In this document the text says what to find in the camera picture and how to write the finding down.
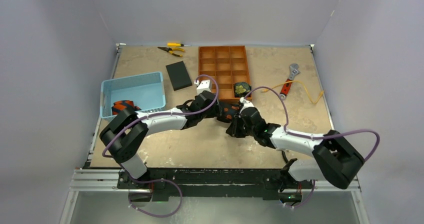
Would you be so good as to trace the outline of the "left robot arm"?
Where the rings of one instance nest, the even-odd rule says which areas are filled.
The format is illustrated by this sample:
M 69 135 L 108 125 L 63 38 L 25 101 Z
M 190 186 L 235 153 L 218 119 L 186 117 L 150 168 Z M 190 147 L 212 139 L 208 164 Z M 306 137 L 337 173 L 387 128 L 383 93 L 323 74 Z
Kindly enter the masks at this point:
M 133 107 L 127 107 L 100 132 L 99 138 L 109 157 L 129 173 L 130 183 L 142 189 L 149 183 L 147 166 L 138 154 L 144 138 L 164 131 L 185 130 L 209 118 L 230 123 L 231 110 L 230 104 L 205 90 L 167 111 L 137 113 Z

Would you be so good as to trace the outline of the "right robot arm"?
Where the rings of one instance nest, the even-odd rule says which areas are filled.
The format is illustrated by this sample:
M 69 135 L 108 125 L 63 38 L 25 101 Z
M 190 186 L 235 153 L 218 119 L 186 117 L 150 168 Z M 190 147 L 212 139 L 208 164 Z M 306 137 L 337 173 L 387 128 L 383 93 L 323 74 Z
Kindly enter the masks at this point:
M 290 150 L 311 158 L 295 160 L 284 167 L 280 180 L 288 188 L 304 180 L 326 180 L 346 189 L 365 164 L 363 156 L 335 130 L 312 134 L 266 122 L 255 107 L 233 117 L 226 133 L 234 138 L 253 137 L 261 146 Z

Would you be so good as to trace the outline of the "dark orange floral tie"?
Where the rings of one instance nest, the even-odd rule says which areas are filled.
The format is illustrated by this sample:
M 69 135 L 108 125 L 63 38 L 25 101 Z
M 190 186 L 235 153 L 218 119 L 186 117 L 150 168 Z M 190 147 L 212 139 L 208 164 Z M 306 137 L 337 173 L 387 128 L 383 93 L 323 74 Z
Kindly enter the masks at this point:
M 233 118 L 239 113 L 240 108 L 240 104 L 220 101 L 216 119 L 223 123 L 231 123 Z

